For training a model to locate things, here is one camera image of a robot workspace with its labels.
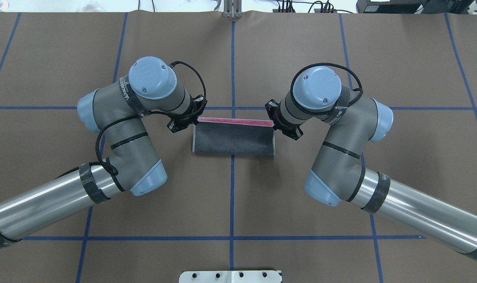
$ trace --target black box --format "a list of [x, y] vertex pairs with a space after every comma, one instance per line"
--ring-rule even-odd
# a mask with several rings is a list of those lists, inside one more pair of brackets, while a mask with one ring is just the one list
[[414, 14], [420, 9], [420, 5], [425, 5], [425, 0], [357, 0], [357, 11], [365, 14]]

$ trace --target white mounting plate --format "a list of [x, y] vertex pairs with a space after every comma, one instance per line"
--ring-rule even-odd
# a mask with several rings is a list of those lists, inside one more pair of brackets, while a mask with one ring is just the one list
[[278, 270], [183, 272], [179, 277], [179, 283], [282, 283], [282, 272]]

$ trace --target blue joint cap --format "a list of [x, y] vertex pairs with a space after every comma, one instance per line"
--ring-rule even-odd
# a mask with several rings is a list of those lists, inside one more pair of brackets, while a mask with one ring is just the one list
[[337, 206], [341, 199], [312, 170], [305, 182], [308, 195], [328, 206]]
[[93, 117], [93, 98], [99, 89], [88, 93], [78, 101], [78, 115], [81, 122], [92, 132], [100, 132]]
[[316, 66], [305, 70], [294, 82], [294, 99], [306, 109], [332, 106], [341, 93], [341, 80], [330, 68]]
[[378, 111], [378, 121], [376, 123], [375, 134], [370, 139], [371, 142], [379, 142], [390, 131], [392, 123], [394, 122], [394, 113], [384, 104], [381, 104], [376, 99], [372, 98], [376, 104]]
[[168, 97], [177, 86], [172, 68], [152, 56], [140, 58], [130, 67], [128, 81], [136, 94], [154, 100]]
[[167, 172], [161, 163], [161, 159], [149, 169], [149, 171], [135, 184], [130, 192], [134, 196], [139, 197], [146, 193], [155, 190], [159, 186], [163, 185], [167, 181]]

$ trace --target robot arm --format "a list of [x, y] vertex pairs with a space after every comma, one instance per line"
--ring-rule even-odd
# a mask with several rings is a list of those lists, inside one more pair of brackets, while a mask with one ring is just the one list
[[167, 174], [140, 118], [158, 109], [172, 118], [168, 128], [177, 132], [197, 123], [206, 104], [202, 96], [191, 97], [170, 67], [155, 57], [141, 58], [127, 76], [80, 99], [80, 119], [89, 130], [105, 131], [114, 154], [0, 203], [0, 248], [125, 190], [140, 196], [165, 183]]
[[368, 140], [381, 140], [391, 128], [391, 109], [373, 98], [359, 98], [325, 66], [298, 74], [285, 99], [279, 104], [271, 100], [265, 107], [274, 128], [295, 140], [303, 134], [299, 126], [311, 117], [331, 124], [305, 183], [308, 195], [330, 206], [346, 200], [477, 260], [477, 215], [361, 166]]

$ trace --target pink stripe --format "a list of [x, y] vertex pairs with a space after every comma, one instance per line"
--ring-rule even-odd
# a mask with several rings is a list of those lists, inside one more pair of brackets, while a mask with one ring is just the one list
[[273, 122], [269, 120], [248, 120], [248, 119], [229, 119], [229, 118], [198, 118], [200, 122], [211, 123], [226, 123], [226, 124], [240, 124], [240, 125], [252, 125], [261, 127], [273, 127]]

